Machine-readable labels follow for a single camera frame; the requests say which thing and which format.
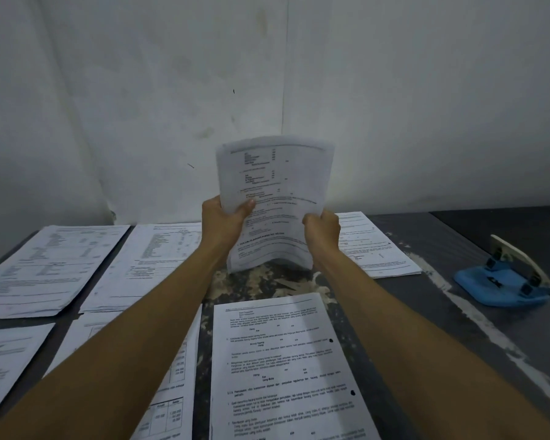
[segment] blue hole punch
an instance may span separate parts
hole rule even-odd
[[[456,272],[455,281],[479,303],[520,307],[543,303],[550,297],[550,278],[523,251],[491,235],[491,257],[484,266]],[[529,279],[512,270],[513,259],[532,268]]]

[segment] forearm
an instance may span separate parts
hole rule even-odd
[[[383,380],[424,437],[550,439],[550,422],[517,390],[344,254],[328,252],[318,266]]]
[[[212,247],[195,251],[25,395],[0,420],[0,439],[128,439],[181,346],[219,259]]]

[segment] paper sheet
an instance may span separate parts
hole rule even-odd
[[[0,403],[55,324],[0,329]]]
[[[307,213],[322,213],[333,156],[330,144],[285,136],[243,140],[218,149],[222,208],[232,213],[247,199],[257,202],[229,253],[229,272],[275,258],[312,267],[301,221]]]
[[[200,222],[137,225],[80,311],[129,308],[187,259],[201,239]]]
[[[212,364],[213,440],[379,438],[318,293],[214,306]]]
[[[74,321],[46,374],[120,314],[121,312],[87,313]],[[183,340],[151,405],[132,434],[132,439],[191,439],[201,317],[202,306],[198,308],[186,339]]]
[[[59,313],[86,285],[128,228],[43,228],[0,264],[0,318]]]
[[[338,246],[373,278],[421,273],[403,253],[362,212],[337,213],[340,221]]]

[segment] human hand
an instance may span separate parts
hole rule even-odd
[[[226,213],[220,205],[220,196],[202,204],[202,241],[200,247],[216,251],[224,262],[242,231],[244,219],[251,214],[256,202],[243,202],[233,214]]]
[[[338,237],[340,236],[340,224],[338,216],[328,210],[324,210],[321,216],[317,214],[307,214],[304,216],[304,233],[306,243],[314,264],[318,264],[320,259],[326,254],[339,251]]]

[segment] printed document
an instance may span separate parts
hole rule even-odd
[[[225,144],[216,152],[220,202],[232,213],[247,199],[257,205],[228,255],[228,271],[284,258],[307,269],[313,261],[301,221],[322,213],[334,147],[287,136]]]
[[[55,324],[0,329],[0,403]]]
[[[121,312],[87,313],[71,324],[47,374]],[[132,439],[191,439],[202,306]]]
[[[210,435],[378,439],[318,293],[214,306]]]
[[[59,313],[80,293],[128,228],[43,228],[0,264],[0,318]]]
[[[80,311],[129,308],[187,259],[201,240],[200,222],[137,225]]]
[[[384,278],[422,273],[422,269],[399,250],[362,212],[337,213],[340,250],[369,276]]]

